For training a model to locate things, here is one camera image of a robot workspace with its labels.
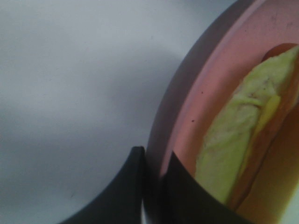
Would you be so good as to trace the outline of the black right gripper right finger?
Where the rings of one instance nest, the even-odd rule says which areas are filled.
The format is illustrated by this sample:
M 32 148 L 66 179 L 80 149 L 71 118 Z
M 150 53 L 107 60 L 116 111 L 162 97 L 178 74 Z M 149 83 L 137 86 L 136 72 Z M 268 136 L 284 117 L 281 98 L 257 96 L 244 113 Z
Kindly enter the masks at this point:
M 163 224 L 249 224 L 210 196 L 172 153 L 165 177 Z

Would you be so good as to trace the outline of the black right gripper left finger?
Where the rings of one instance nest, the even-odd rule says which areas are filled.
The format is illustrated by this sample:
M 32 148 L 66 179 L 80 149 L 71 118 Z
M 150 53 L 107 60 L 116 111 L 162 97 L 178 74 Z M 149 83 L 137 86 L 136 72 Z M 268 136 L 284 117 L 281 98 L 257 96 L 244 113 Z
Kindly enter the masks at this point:
M 144 147 L 133 147 L 116 177 L 88 205 L 63 224 L 140 224 Z

